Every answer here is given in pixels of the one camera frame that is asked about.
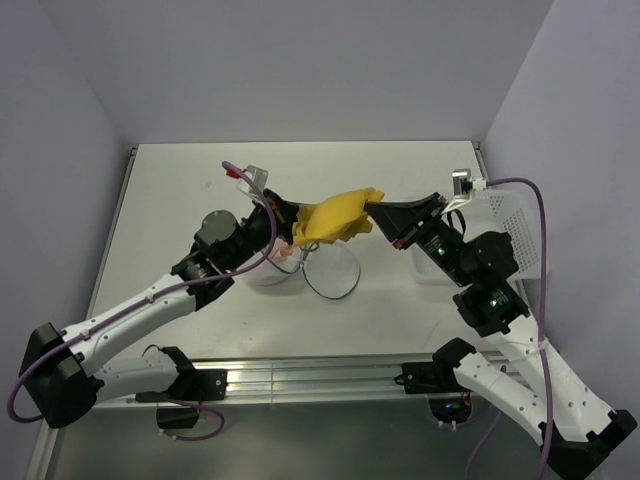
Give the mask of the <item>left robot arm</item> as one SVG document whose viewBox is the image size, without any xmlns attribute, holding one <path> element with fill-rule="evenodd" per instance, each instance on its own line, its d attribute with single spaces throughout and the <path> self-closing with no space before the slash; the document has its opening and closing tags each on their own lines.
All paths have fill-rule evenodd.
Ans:
<svg viewBox="0 0 640 480">
<path fill-rule="evenodd" d="M 293 241 L 300 206 L 271 190 L 259 194 L 250 215 L 216 210 L 205 216 L 189 253 L 153 285 L 120 305 L 58 330 L 45 323 L 30 334 L 19 379 L 7 401 L 25 389 L 49 427 L 66 427 L 102 400 L 122 395 L 124 376 L 109 366 L 121 351 L 161 326 L 220 298 L 236 276 L 265 262 L 276 239 Z"/>
</svg>

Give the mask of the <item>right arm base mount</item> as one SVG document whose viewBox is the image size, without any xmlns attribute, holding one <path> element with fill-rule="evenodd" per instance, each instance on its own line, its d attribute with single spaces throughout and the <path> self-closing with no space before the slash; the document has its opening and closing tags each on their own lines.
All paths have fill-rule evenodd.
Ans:
<svg viewBox="0 0 640 480">
<path fill-rule="evenodd" d="M 426 395 L 431 414 L 445 423 L 463 423 L 473 412 L 471 391 L 462 387 L 442 362 L 405 362 L 394 383 L 406 395 Z"/>
</svg>

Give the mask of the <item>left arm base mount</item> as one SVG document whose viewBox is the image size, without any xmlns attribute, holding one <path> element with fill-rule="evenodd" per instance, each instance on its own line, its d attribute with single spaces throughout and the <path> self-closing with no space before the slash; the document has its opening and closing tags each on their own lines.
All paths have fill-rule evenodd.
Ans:
<svg viewBox="0 0 640 480">
<path fill-rule="evenodd" d="M 137 403 L 155 403 L 156 424 L 164 435 L 182 441 L 208 439 L 224 428 L 224 415 L 211 402 L 225 399 L 228 372 L 225 369 L 195 369 L 181 375 L 165 392 L 143 392 L 135 395 Z M 182 430 L 194 429 L 200 420 L 216 420 L 209 434 L 188 436 Z"/>
</svg>

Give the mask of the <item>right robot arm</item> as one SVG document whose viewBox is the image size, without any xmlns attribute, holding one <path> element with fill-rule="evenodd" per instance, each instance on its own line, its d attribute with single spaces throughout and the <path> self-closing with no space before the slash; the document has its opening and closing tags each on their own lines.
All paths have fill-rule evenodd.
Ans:
<svg viewBox="0 0 640 480">
<path fill-rule="evenodd" d="M 511 236 L 486 231 L 465 240 L 439 193 L 412 202 L 371 202 L 365 210 L 394 248 L 417 246 L 461 287 L 453 301 L 462 319 L 523 379 L 513 380 L 454 338 L 431 361 L 404 364 L 397 383 L 406 393 L 475 392 L 530 435 L 558 476 L 588 478 L 637 422 L 594 394 L 540 337 L 538 322 L 508 282 L 518 269 Z"/>
</svg>

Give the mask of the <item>pink bra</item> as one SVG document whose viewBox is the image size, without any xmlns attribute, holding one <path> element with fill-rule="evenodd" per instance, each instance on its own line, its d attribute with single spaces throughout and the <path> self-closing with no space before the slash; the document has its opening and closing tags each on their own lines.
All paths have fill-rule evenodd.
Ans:
<svg viewBox="0 0 640 480">
<path fill-rule="evenodd" d="M 278 238 L 271 252 L 271 259 L 280 263 L 291 257 L 295 251 L 295 247 L 289 245 L 286 241 Z"/>
</svg>

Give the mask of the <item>yellow cloth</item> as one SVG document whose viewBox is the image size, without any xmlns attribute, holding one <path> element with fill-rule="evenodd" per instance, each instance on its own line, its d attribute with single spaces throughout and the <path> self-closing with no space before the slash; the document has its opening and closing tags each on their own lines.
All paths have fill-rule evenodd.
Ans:
<svg viewBox="0 0 640 480">
<path fill-rule="evenodd" d="M 334 195 L 318 204 L 300 204 L 293 225 L 293 245 L 348 242 L 358 234 L 368 234 L 373 224 L 365 211 L 369 202 L 381 202 L 385 193 L 368 187 Z"/>
</svg>

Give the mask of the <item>white mesh laundry bag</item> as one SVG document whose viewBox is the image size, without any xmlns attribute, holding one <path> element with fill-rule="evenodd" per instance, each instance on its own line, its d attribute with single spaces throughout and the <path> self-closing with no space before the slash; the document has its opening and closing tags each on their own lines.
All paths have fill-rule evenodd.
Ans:
<svg viewBox="0 0 640 480">
<path fill-rule="evenodd" d="M 293 255 L 280 263 L 271 259 L 271 252 L 263 263 L 240 279 L 255 288 L 303 279 L 311 290 L 327 300 L 349 296 L 360 282 L 360 261 L 345 242 L 295 247 Z"/>
</svg>

